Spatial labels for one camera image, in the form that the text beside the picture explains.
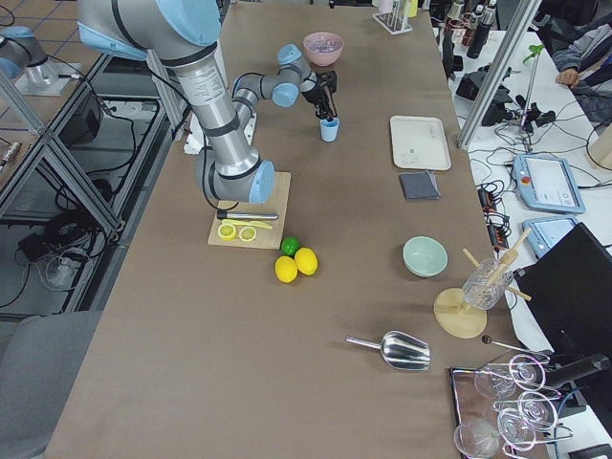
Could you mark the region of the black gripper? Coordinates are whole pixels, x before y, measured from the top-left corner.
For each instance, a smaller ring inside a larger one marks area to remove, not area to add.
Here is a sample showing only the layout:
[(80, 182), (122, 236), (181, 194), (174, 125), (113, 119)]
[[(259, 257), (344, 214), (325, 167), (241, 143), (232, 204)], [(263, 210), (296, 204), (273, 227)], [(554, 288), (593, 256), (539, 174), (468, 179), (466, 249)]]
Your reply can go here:
[(333, 120), (338, 117), (333, 94), (337, 91), (338, 76), (335, 71), (312, 73), (299, 86), (306, 100), (315, 106), (320, 120)]

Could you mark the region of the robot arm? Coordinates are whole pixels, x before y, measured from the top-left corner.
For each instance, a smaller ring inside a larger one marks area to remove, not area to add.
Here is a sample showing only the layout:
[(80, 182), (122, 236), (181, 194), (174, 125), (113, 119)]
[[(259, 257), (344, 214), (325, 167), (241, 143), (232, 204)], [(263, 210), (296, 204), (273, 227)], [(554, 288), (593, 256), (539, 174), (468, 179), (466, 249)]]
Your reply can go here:
[(208, 198), (252, 204), (270, 198), (273, 163), (260, 157), (245, 134), (258, 101), (291, 107), (305, 97), (321, 121), (337, 117), (334, 75), (316, 74), (294, 44), (277, 53), (276, 75), (244, 75), (229, 90), (214, 58), (221, 32), (214, 1), (80, 1), (77, 8), (83, 44), (138, 61), (155, 52), (174, 72), (208, 141), (197, 167)]

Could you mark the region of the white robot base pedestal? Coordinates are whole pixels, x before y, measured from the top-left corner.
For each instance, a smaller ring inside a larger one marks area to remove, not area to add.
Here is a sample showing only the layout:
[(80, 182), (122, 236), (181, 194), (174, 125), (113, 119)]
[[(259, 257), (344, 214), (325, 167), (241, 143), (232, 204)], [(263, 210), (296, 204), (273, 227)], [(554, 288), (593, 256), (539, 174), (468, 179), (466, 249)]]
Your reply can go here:
[[(246, 121), (242, 121), (241, 119), (238, 120), (239, 130), (244, 134), (248, 145), (252, 145), (256, 122), (256, 113), (250, 115)], [(187, 138), (184, 146), (184, 152), (187, 155), (198, 155), (204, 146), (205, 135), (200, 122), (194, 113), (190, 114), (186, 132)]]

